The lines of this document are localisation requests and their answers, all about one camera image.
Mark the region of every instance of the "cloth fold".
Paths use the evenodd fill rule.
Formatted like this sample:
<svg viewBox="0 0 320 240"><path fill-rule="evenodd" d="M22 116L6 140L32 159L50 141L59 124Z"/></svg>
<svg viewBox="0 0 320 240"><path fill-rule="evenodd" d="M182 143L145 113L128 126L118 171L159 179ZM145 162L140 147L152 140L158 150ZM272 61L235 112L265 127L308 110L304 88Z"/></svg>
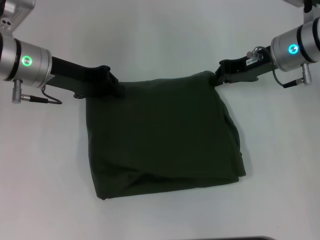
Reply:
<svg viewBox="0 0 320 240"><path fill-rule="evenodd" d="M210 71L122 82L125 97L86 99L89 161L105 200L239 181L239 133Z"/></svg>

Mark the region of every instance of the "olive green fabric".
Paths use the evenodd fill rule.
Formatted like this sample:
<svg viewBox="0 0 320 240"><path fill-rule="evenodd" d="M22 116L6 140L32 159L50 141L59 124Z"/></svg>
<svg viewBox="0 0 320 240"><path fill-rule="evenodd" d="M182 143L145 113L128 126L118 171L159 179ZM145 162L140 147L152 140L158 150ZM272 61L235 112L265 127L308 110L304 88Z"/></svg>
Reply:
<svg viewBox="0 0 320 240"><path fill-rule="evenodd" d="M89 160L101 199L231 184L244 176L238 130L209 71L123 82L86 99Z"/></svg>

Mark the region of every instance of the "white tabletop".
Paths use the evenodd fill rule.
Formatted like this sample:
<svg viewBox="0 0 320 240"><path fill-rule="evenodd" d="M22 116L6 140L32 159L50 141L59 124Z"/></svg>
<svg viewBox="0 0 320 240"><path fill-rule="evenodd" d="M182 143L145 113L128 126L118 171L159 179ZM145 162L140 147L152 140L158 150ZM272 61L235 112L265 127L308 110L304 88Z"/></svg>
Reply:
<svg viewBox="0 0 320 240"><path fill-rule="evenodd" d="M216 71L302 22L303 9L282 0L38 0L14 36L127 82ZM310 87L283 89L267 73L217 88L240 132L239 183L105 201L85 100L48 86L63 105L14 105L12 83L0 82L0 239L320 239L319 68ZM277 74L286 83L302 71Z"/></svg>

